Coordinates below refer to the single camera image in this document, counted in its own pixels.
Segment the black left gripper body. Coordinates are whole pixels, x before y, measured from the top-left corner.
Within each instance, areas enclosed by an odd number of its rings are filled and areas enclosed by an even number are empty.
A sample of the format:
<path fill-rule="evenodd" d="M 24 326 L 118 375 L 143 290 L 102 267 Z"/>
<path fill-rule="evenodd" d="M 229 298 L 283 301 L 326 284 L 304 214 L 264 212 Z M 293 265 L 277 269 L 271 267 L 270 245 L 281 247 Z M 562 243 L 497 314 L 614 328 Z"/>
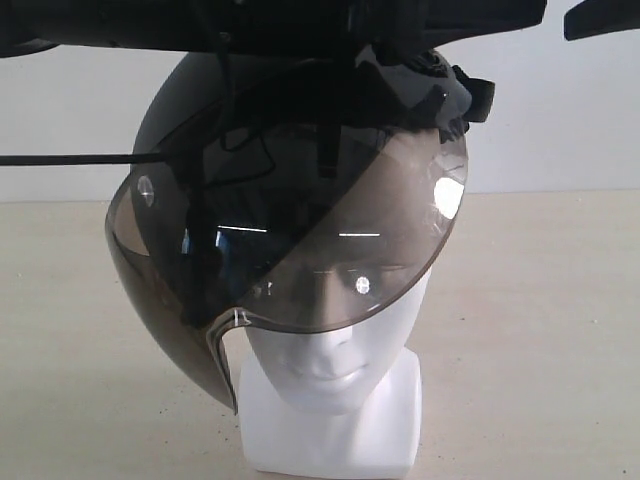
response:
<path fill-rule="evenodd" d="M 542 1 L 4 1 L 1 55 L 58 46 L 407 58 L 541 23 Z"/>

